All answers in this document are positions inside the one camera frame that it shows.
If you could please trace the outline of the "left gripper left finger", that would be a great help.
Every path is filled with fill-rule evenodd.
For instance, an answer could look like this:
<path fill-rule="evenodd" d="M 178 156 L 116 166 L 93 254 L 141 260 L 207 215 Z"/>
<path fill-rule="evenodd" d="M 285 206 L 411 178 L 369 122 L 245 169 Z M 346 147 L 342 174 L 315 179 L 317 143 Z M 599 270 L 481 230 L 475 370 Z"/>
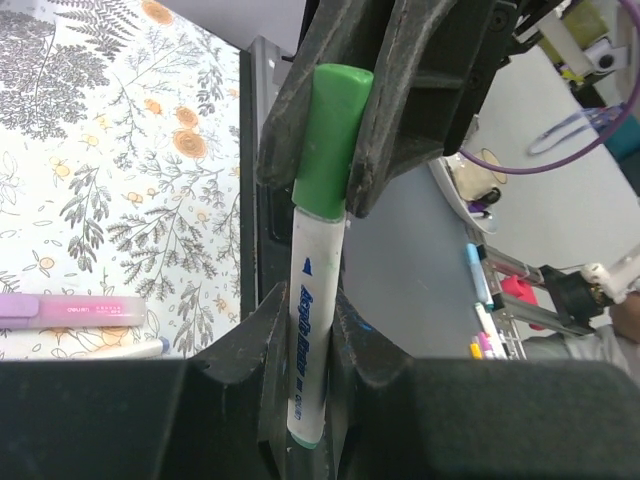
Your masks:
<path fill-rule="evenodd" d="M 281 479 L 289 289 L 185 360 L 1 365 L 5 479 Z"/>

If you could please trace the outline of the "green pen cap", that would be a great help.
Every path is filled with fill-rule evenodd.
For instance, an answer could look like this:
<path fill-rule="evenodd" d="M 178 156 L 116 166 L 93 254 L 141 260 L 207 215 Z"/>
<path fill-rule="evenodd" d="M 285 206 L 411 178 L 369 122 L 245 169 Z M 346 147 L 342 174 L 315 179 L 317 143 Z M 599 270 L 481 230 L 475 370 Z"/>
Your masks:
<path fill-rule="evenodd" d="M 305 212 L 336 221 L 346 212 L 346 189 L 372 72 L 321 64 L 313 72 L 311 100 L 292 201 Z"/>

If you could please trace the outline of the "white pen blue tip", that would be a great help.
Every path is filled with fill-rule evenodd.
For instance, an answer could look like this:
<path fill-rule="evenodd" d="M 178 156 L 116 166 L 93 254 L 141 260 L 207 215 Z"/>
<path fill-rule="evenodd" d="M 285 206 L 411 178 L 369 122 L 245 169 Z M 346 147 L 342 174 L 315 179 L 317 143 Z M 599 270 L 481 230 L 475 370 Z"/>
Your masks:
<path fill-rule="evenodd" d="M 169 350 L 169 341 L 156 338 L 127 346 L 109 347 L 105 350 L 88 353 L 90 359 L 151 359 L 161 357 Z"/>

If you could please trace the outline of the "pink highlighter pen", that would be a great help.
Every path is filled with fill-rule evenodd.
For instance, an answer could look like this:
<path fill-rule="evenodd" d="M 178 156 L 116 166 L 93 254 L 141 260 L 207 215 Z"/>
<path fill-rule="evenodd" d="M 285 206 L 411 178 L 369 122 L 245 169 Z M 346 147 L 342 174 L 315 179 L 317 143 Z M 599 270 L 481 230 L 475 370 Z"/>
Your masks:
<path fill-rule="evenodd" d="M 139 326 L 146 311 L 139 297 L 1 295 L 1 327 L 9 329 Z"/>

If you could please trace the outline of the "white pen green tip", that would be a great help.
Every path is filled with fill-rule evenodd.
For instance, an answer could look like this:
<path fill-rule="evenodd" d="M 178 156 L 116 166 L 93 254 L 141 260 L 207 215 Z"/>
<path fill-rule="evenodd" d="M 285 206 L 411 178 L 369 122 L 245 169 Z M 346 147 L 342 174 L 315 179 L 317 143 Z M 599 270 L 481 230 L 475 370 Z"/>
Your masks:
<path fill-rule="evenodd" d="M 327 358 L 345 220 L 294 209 L 289 282 L 289 394 L 286 426 L 302 447 L 323 436 Z"/>

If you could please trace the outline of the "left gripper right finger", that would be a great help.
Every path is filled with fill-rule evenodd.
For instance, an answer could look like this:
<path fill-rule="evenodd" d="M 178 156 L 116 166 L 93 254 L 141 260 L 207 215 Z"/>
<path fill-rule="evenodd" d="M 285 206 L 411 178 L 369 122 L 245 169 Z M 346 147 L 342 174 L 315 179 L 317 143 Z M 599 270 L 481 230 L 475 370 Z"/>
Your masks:
<path fill-rule="evenodd" d="M 417 359 L 336 300 L 341 479 L 635 479 L 639 390 L 588 361 Z"/>

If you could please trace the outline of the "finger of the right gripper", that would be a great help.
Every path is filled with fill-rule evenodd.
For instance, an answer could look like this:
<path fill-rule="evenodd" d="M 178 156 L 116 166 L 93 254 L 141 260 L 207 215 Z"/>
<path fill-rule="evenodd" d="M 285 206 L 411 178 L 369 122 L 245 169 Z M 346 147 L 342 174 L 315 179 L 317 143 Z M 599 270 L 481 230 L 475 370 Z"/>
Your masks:
<path fill-rule="evenodd" d="M 309 30 L 262 127 L 256 174 L 259 183 L 283 187 L 296 175 L 309 113 L 312 77 L 320 64 L 344 64 L 374 73 L 371 126 L 391 118 L 391 82 L 384 64 L 385 35 L 391 32 L 394 1 L 321 1 Z"/>
<path fill-rule="evenodd" d="M 346 192 L 366 217 L 387 184 L 462 145 L 506 56 L 507 1 L 398 1 L 376 58 Z"/>

